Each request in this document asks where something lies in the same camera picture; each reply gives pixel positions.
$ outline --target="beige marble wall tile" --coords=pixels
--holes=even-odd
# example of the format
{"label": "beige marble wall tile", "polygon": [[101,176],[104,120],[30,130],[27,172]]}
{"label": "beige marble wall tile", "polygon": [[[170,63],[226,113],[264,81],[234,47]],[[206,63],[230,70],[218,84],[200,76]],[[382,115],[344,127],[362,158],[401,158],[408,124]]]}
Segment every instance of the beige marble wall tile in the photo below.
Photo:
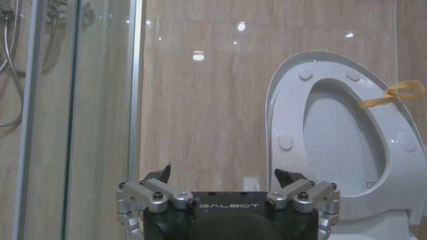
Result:
{"label": "beige marble wall tile", "polygon": [[[427,2],[397,1],[397,64],[398,80],[418,80],[427,85]],[[420,137],[427,142],[427,96],[405,100],[404,104],[417,125]],[[413,227],[418,239],[427,239],[427,217],[420,226]]]}
{"label": "beige marble wall tile", "polygon": [[170,162],[170,184],[185,190],[240,190],[249,177],[265,190],[264,102],[277,66],[325,50],[394,83],[393,0],[196,2],[146,1],[140,176]]}

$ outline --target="toilet lid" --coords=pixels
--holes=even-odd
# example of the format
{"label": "toilet lid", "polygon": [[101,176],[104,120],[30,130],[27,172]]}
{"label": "toilet lid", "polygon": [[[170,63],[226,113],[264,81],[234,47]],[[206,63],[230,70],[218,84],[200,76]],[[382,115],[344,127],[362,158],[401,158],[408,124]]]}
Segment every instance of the toilet lid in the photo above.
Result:
{"label": "toilet lid", "polygon": [[427,161],[412,117],[398,100],[357,106],[385,88],[365,68],[329,52],[302,52],[284,61],[265,102],[269,188],[278,188],[273,169],[300,172],[337,183],[341,220],[405,209],[417,224]]}

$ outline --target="glass panel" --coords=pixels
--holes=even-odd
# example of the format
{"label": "glass panel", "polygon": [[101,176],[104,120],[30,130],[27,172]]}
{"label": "glass panel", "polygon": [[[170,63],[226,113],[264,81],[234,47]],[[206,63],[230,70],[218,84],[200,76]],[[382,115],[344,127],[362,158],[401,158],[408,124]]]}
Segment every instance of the glass panel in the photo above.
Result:
{"label": "glass panel", "polygon": [[[14,17],[18,19],[15,27],[9,27],[9,40],[13,31],[15,31],[15,43],[13,45],[11,61],[17,70],[26,69],[27,55],[27,33],[30,21],[30,2],[29,1],[2,1],[0,11],[11,10],[13,16],[9,25],[14,25]],[[3,63],[5,48],[3,48],[3,26],[5,21],[0,20],[0,62]],[[0,124],[10,121],[18,116],[21,110],[21,99],[17,93],[15,85],[13,84],[13,74],[7,68],[0,71]],[[23,76],[18,74],[18,80],[23,84]],[[11,237],[11,219],[14,205],[14,190],[17,181],[17,162],[19,149],[21,126],[19,121],[11,126],[0,126],[0,236],[3,239]]]}
{"label": "glass panel", "polygon": [[75,1],[47,0],[34,81],[23,239],[61,239]]}
{"label": "glass panel", "polygon": [[86,3],[94,22],[78,31],[66,239],[117,240],[124,235],[114,194],[126,180],[129,154],[130,1],[82,1],[82,9]]}

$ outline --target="metal bracket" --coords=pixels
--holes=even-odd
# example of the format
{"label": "metal bracket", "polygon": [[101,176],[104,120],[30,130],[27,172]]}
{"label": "metal bracket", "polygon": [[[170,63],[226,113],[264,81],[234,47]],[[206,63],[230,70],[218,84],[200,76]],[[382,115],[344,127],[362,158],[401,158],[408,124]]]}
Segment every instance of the metal bracket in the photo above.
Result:
{"label": "metal bracket", "polygon": [[176,191],[154,178],[141,183],[120,183],[116,196],[117,221],[126,228],[130,239],[144,239],[140,229],[141,212],[148,208],[152,213],[168,210],[169,202],[176,209],[185,210],[193,205],[193,194]]}
{"label": "metal bracket", "polygon": [[266,194],[266,202],[273,210],[285,209],[289,201],[298,213],[310,213],[313,208],[320,211],[317,240],[328,239],[340,213],[340,191],[336,184],[322,181],[314,185],[312,181],[300,178],[278,192]]}

